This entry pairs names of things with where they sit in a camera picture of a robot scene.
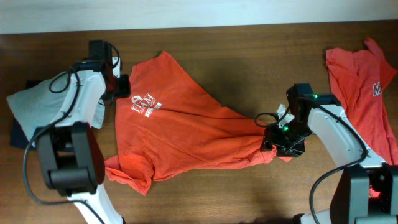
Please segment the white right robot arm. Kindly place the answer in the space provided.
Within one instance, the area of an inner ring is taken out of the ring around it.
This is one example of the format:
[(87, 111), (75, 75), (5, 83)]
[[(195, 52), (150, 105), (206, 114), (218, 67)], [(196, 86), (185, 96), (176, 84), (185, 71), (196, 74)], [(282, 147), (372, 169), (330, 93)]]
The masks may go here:
[[(299, 157), (304, 140), (318, 136), (336, 164), (319, 177), (309, 195), (309, 214), (294, 223), (397, 223), (397, 166), (377, 155), (354, 129), (332, 94), (289, 93), (283, 114), (265, 127), (263, 151), (276, 148), (282, 157)], [(315, 190), (327, 177), (341, 173), (328, 209), (316, 211)]]

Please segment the orange soccer print t-shirt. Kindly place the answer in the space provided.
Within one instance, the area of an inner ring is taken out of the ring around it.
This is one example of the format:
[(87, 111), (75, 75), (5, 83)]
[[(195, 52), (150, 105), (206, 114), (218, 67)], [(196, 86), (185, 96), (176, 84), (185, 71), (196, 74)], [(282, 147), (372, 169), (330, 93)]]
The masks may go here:
[(264, 129), (207, 93), (167, 52), (133, 66), (131, 95), (116, 102), (118, 152), (106, 159), (111, 181), (142, 195), (193, 169), (242, 169), (267, 164)]

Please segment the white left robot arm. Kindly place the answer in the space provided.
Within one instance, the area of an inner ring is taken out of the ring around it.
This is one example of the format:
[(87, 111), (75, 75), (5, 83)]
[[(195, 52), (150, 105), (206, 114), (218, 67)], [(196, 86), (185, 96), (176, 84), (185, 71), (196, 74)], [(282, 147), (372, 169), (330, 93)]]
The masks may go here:
[(50, 87), (66, 97), (55, 117), (36, 130), (33, 138), (45, 184), (65, 203), (73, 203), (87, 223), (124, 223), (104, 187), (104, 157), (92, 125), (100, 100), (113, 93), (129, 95), (127, 75), (121, 61), (87, 60), (74, 64), (51, 84), (66, 79), (64, 88)]

